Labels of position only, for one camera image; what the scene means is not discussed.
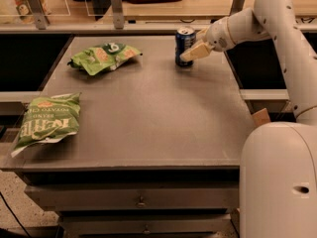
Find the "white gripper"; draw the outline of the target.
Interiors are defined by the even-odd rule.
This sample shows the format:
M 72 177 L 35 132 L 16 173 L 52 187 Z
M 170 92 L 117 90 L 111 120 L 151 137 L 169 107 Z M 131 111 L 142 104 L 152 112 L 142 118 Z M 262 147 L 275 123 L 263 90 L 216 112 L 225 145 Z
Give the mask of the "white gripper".
M 206 58 L 213 51 L 213 47 L 216 52 L 224 52 L 236 45 L 229 32 L 228 17 L 217 20 L 210 25 L 209 29 L 198 31 L 196 40 L 198 41 L 196 44 L 180 55 L 183 61 Z

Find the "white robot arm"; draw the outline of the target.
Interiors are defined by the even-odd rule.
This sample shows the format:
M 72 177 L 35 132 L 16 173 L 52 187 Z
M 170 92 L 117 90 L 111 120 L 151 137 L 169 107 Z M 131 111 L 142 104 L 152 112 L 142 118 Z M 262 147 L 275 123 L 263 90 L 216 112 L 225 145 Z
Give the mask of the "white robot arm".
M 292 0 L 255 0 L 199 32 L 184 61 L 271 40 L 293 118 L 256 128 L 240 160 L 240 238 L 317 238 L 317 58 Z

